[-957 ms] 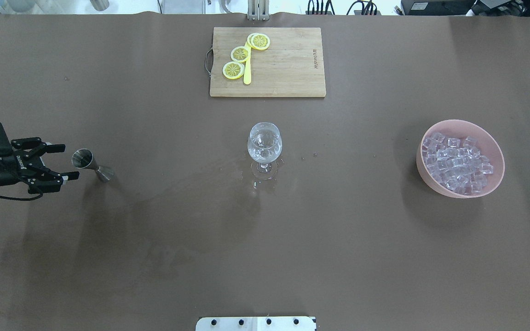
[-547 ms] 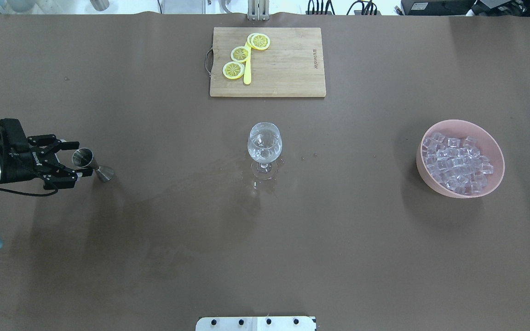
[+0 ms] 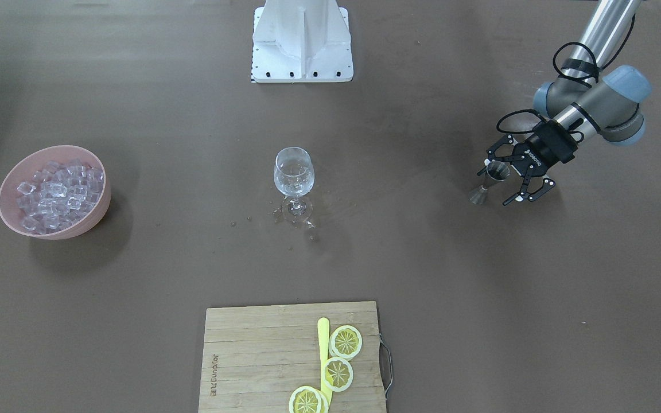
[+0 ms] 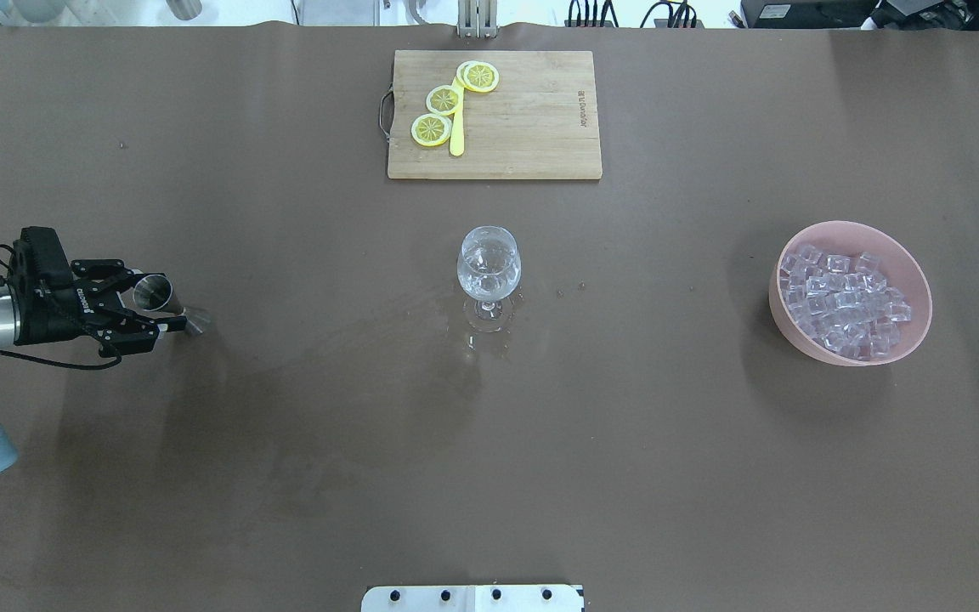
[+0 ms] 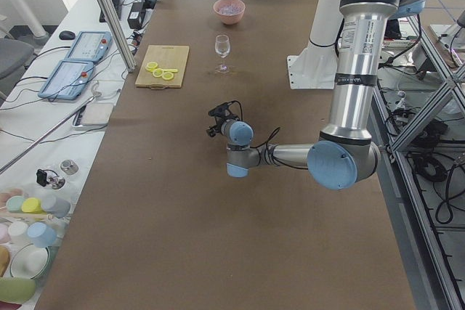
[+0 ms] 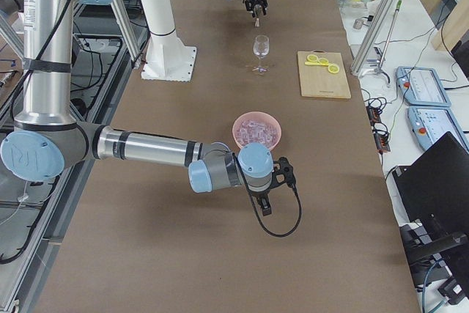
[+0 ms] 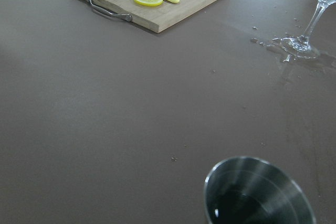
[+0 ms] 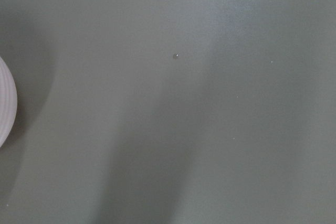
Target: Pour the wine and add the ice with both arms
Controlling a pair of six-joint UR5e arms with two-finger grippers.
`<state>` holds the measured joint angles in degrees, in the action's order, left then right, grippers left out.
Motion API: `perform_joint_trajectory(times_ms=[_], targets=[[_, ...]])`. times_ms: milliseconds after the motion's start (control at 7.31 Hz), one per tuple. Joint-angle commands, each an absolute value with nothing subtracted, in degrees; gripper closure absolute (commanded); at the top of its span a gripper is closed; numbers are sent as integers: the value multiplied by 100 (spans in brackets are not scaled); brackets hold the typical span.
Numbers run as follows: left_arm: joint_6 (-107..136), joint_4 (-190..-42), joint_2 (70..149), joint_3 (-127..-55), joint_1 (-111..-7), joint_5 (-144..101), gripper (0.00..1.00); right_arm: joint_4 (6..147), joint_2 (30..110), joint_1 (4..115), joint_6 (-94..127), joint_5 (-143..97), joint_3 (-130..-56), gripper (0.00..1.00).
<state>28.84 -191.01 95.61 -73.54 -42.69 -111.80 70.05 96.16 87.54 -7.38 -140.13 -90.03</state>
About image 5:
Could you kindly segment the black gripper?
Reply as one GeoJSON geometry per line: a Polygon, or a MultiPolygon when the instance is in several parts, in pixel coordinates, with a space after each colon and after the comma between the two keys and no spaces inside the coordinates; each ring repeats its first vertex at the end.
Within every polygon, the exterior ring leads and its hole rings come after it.
{"type": "Polygon", "coordinates": [[[223,126],[226,124],[228,121],[228,116],[227,115],[214,115],[214,122],[215,124],[206,130],[206,133],[210,137],[215,137],[216,134],[223,134],[223,126]]]}

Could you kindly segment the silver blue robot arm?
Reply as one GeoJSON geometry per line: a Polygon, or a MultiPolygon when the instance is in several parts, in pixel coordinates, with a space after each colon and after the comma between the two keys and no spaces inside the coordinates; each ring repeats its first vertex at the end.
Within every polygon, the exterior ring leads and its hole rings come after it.
{"type": "Polygon", "coordinates": [[[333,5],[339,11],[328,16],[331,30],[341,27],[335,69],[333,97],[327,125],[314,144],[272,144],[252,146],[253,130],[225,106],[210,111],[216,125],[210,135],[227,139],[227,172],[243,178],[250,168],[262,165],[306,169],[322,186],[346,189],[374,174],[380,157],[367,129],[368,115],[381,46],[387,23],[399,17],[417,15],[426,0],[319,0],[320,9],[333,5]]]}

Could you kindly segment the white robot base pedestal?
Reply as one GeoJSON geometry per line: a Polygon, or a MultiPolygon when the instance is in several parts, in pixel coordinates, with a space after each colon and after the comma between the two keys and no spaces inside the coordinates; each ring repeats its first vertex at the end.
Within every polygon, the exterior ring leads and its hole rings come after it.
{"type": "Polygon", "coordinates": [[[337,57],[336,34],[342,22],[340,0],[318,0],[308,45],[298,56],[289,56],[288,78],[292,89],[332,89],[337,57]]]}

